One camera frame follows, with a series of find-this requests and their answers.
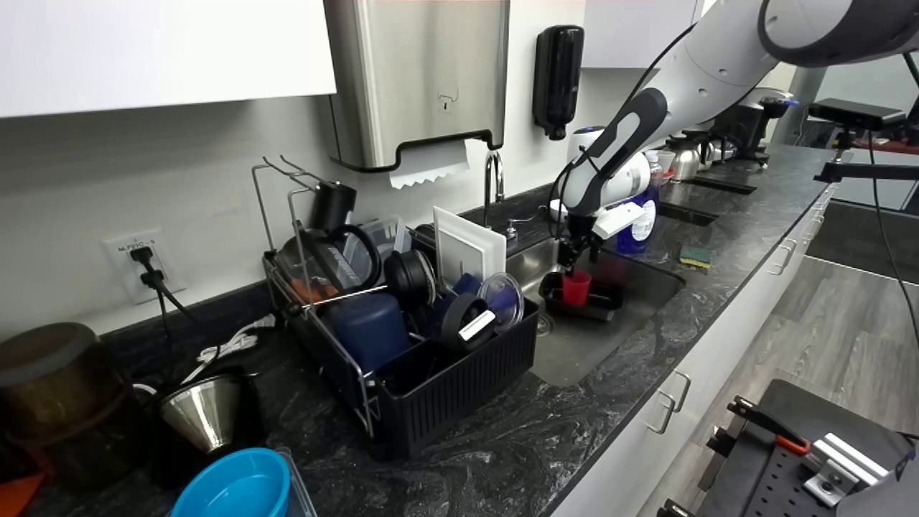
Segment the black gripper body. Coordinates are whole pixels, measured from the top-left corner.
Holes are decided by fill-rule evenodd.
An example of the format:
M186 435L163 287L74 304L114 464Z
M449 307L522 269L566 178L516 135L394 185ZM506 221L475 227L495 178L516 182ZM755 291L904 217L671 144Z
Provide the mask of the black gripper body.
M569 217L566 227L564 227L564 244L572 253L584 253L599 244L599 238L595 235L595 220L592 217Z

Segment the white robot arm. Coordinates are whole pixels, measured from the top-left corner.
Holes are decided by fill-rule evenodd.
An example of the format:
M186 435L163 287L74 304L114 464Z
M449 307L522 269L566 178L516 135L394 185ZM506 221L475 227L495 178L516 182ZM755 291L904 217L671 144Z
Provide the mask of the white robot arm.
M635 195L651 177L648 144L719 119L779 65L859 65L914 52L917 44L919 0L714 0L559 172L564 270L638 221Z

